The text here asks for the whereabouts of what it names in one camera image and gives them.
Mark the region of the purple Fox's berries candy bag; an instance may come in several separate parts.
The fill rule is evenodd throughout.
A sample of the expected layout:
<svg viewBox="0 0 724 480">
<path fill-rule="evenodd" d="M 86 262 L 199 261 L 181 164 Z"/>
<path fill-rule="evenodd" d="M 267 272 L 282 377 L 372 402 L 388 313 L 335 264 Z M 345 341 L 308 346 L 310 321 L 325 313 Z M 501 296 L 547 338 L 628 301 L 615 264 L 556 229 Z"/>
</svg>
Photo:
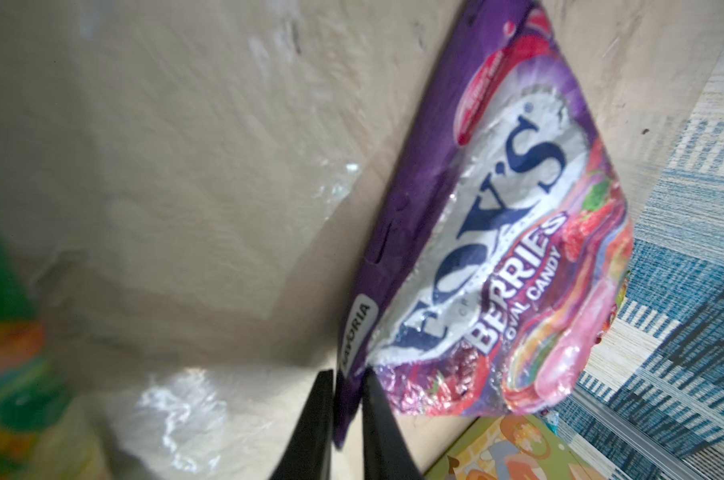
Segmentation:
<svg viewBox="0 0 724 480">
<path fill-rule="evenodd" d="M 574 390 L 634 246 L 617 172 L 536 1 L 470 1 L 357 274 L 334 441 L 373 372 L 414 416 L 526 415 Z"/>
</svg>

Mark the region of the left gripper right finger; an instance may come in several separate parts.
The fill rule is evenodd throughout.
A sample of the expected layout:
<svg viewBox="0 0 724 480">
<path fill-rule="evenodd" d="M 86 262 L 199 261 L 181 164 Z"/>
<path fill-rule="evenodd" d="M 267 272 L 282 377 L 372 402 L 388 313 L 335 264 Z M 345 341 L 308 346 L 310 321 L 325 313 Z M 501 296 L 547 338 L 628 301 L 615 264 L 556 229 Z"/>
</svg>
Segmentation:
<svg viewBox="0 0 724 480">
<path fill-rule="evenodd" d="M 365 480 L 423 480 L 372 369 L 363 381 L 363 457 Z"/>
</svg>

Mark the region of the white floral paper bag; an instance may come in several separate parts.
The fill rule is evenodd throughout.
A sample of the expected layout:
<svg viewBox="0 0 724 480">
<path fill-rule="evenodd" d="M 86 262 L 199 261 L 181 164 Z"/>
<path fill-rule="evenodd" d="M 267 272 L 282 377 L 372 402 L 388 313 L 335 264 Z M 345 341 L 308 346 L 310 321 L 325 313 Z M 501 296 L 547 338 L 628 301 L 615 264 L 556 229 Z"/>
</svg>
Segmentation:
<svg viewBox="0 0 724 480">
<path fill-rule="evenodd" d="M 425 473 L 426 479 L 603 479 L 534 415 L 482 417 Z"/>
</svg>

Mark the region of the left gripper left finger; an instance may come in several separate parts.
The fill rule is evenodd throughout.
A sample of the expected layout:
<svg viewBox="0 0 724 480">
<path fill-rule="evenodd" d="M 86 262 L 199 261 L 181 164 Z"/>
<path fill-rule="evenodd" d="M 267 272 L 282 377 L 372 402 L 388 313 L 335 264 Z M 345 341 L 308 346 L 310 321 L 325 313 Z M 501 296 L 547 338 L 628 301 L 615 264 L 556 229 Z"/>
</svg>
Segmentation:
<svg viewBox="0 0 724 480">
<path fill-rule="evenodd" d="M 330 478 L 334 372 L 320 371 L 271 480 Z"/>
</svg>

